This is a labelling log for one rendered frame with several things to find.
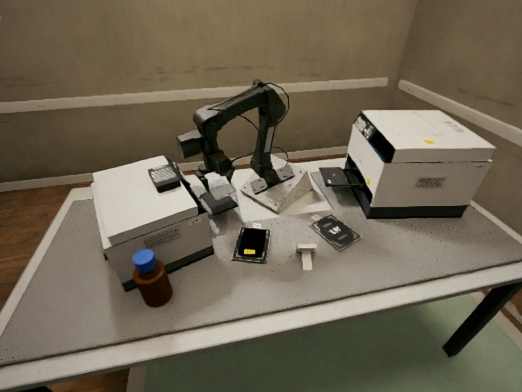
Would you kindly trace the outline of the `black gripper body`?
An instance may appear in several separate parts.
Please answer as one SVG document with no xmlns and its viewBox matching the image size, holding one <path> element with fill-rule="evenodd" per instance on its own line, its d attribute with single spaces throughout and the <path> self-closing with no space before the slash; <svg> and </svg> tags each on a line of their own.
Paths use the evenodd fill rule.
<svg viewBox="0 0 522 392">
<path fill-rule="evenodd" d="M 211 153 L 204 153 L 202 152 L 203 154 L 205 155 L 211 155 Z M 211 173 L 213 171 L 215 171 L 216 174 L 218 174 L 217 170 L 216 169 L 213 169 L 211 171 L 209 171 L 208 169 L 205 168 L 205 164 L 201 164 L 201 165 L 198 165 L 198 170 L 199 171 L 196 171 L 195 174 L 199 177 L 199 178 L 202 178 L 202 177 L 205 177 L 206 174 L 208 173 Z M 232 164 L 232 169 L 234 169 L 235 166 Z"/>
</svg>

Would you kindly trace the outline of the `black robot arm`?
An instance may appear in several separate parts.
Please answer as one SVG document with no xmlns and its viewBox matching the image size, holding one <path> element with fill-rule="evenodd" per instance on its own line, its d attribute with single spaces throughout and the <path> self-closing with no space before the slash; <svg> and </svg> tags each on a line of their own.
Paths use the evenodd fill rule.
<svg viewBox="0 0 522 392">
<path fill-rule="evenodd" d="M 220 102 L 222 104 L 215 103 L 197 110 L 193 115 L 193 121 L 197 125 L 197 129 L 176 138 L 177 148 L 182 159 L 201 154 L 201 151 L 211 153 L 211 155 L 202 154 L 205 168 L 209 171 L 216 169 L 220 177 L 225 177 L 231 172 L 231 160 L 218 147 L 216 137 L 218 137 L 217 133 L 222 129 L 222 126 L 239 115 L 206 109 L 220 104 L 212 109 L 228 110 L 242 115 L 258 107 L 257 113 L 259 113 L 259 131 L 262 135 L 262 144 L 254 152 L 250 161 L 250 168 L 260 177 L 250 182 L 254 194 L 258 194 L 295 176 L 289 164 L 277 170 L 272 165 L 271 148 L 274 133 L 279 119 L 285 113 L 286 106 L 275 89 L 266 85 L 258 86 L 261 84 L 264 83 L 256 79 L 253 81 L 253 86 L 249 88 L 251 90 L 247 89 L 249 91 L 245 90 L 247 92 L 244 91 L 245 93 L 242 92 L 243 94 L 240 93 L 236 97 L 233 96 L 234 98 L 231 97 L 232 99 L 229 98 L 230 100 L 227 99 L 228 101 L 225 100 L 226 102 L 222 101 L 224 103 Z M 216 151 L 218 152 L 214 153 Z"/>
</svg>

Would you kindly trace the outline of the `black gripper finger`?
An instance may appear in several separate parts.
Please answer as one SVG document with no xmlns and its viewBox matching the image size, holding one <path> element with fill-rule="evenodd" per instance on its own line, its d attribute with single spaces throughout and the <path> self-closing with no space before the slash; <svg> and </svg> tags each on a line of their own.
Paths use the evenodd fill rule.
<svg viewBox="0 0 522 392">
<path fill-rule="evenodd" d="M 231 180 L 232 180 L 232 177 L 233 177 L 233 174 L 235 172 L 235 168 L 234 169 L 231 169 L 231 172 L 229 173 L 229 175 L 226 176 L 226 179 L 227 181 L 231 184 Z"/>
<path fill-rule="evenodd" d="M 196 175 L 196 174 L 195 174 Z M 197 176 L 197 175 L 196 175 Z M 202 178 L 199 178 L 197 176 L 197 178 L 202 182 L 202 184 L 204 185 L 205 189 L 207 190 L 207 192 L 209 193 L 209 184 L 208 184 L 208 179 L 206 177 L 202 177 Z"/>
</svg>

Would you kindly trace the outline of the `brown bottle with blue cap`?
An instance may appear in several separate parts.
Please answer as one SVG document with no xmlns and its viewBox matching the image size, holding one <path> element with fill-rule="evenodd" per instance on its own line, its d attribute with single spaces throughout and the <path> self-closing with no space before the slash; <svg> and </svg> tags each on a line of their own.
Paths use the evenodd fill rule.
<svg viewBox="0 0 522 392">
<path fill-rule="evenodd" d="M 142 249 L 135 253 L 133 262 L 136 267 L 133 278 L 145 304 L 151 308 L 158 308 L 168 303 L 172 298 L 173 289 L 164 263 L 156 259 L 150 249 Z"/>
</svg>

